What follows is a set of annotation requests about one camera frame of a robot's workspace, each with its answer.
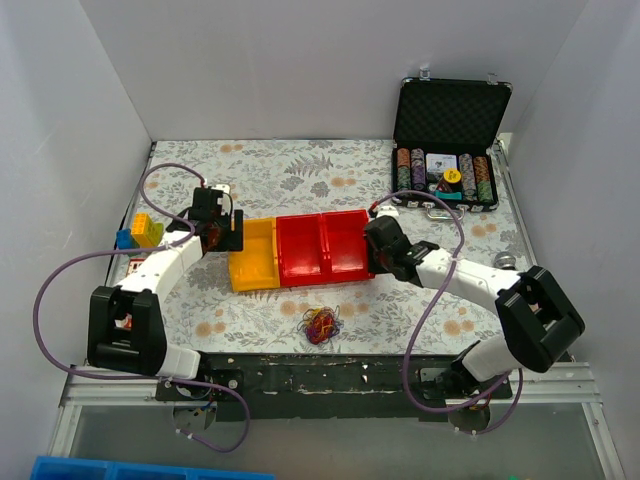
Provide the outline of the yellow plastic bin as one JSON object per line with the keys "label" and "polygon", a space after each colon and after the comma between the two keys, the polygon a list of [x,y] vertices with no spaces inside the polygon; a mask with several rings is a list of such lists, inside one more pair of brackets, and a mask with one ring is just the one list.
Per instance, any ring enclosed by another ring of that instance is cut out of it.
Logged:
{"label": "yellow plastic bin", "polygon": [[243,250],[230,253],[229,275],[234,292],[280,287],[274,217],[244,222]]}

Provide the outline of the colourful wire ball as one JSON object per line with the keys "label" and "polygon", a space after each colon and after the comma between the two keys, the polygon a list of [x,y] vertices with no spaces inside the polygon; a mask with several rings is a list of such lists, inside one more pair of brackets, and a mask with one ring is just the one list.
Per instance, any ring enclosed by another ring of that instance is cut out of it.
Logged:
{"label": "colourful wire ball", "polygon": [[343,328],[340,319],[340,307],[318,307],[307,309],[298,324],[301,332],[309,343],[320,345],[330,342]]}

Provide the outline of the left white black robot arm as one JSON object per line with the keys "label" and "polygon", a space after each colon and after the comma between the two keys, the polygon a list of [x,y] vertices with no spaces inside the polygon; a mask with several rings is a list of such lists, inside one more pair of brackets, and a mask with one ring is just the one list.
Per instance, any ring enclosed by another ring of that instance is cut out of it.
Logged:
{"label": "left white black robot arm", "polygon": [[211,392],[213,377],[199,366],[199,352],[169,343],[161,306],[206,254],[243,250],[243,211],[233,207],[230,187],[196,188],[192,205],[167,227],[160,246],[115,286],[92,293],[88,361],[114,371],[178,378],[180,390],[200,400]]}

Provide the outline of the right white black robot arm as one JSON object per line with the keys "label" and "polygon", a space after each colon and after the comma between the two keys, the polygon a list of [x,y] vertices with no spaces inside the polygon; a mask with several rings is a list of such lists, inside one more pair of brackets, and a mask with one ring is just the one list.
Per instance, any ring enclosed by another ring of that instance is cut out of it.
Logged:
{"label": "right white black robot arm", "polygon": [[544,373],[585,331],[581,315],[542,267],[500,270],[427,241],[413,244],[390,216],[370,221],[364,232],[371,273],[388,273],[401,282],[455,295],[500,321],[500,334],[463,350],[436,377],[442,392],[471,398],[486,389],[489,380],[511,370]]}

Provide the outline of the red double plastic bin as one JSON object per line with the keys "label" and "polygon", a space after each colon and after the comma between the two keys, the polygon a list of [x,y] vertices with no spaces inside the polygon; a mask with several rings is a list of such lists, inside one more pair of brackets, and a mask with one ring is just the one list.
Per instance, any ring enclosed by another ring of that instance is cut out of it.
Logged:
{"label": "red double plastic bin", "polygon": [[369,272],[365,210],[333,211],[276,219],[282,287],[367,281]]}

